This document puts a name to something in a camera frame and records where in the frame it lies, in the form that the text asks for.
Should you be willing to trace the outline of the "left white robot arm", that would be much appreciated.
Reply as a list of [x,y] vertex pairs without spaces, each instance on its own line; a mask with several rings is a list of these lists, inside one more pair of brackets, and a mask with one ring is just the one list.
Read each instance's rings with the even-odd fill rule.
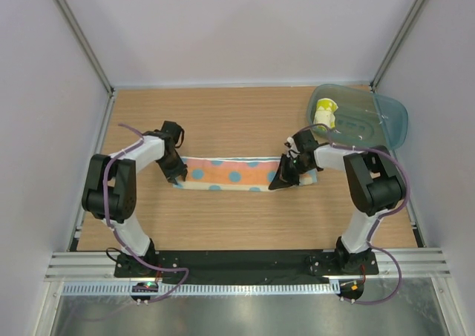
[[82,194],[82,208],[103,221],[121,246],[122,256],[142,277],[159,271],[152,239],[143,231],[135,214],[137,174],[151,163],[158,164],[166,181],[186,179],[187,165],[177,152],[184,129],[173,122],[154,131],[140,133],[133,145],[112,155],[91,157]]

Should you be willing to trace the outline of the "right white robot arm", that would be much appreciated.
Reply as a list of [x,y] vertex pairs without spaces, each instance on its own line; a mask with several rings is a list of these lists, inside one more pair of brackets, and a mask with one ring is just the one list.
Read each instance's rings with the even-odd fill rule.
[[290,148],[282,154],[269,190],[299,185],[301,175],[324,169],[346,174],[355,211],[348,228],[337,239],[334,263],[342,273],[356,273],[369,259],[373,235],[381,221],[407,197],[406,179],[383,145],[354,148],[326,143]]

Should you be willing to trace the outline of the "yellow green patterned towel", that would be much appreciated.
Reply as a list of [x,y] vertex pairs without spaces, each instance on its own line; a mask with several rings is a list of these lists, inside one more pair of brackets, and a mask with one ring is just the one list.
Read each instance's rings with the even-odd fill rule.
[[335,112],[338,110],[337,103],[330,98],[319,99],[315,104],[313,116],[314,124],[322,124],[328,128],[335,127]]

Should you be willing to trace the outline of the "blue orange dotted towel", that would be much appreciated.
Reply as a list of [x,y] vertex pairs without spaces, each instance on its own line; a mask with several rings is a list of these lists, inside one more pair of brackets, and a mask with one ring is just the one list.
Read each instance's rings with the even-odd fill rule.
[[275,177],[278,157],[184,157],[188,173],[175,188],[203,191],[267,192]]

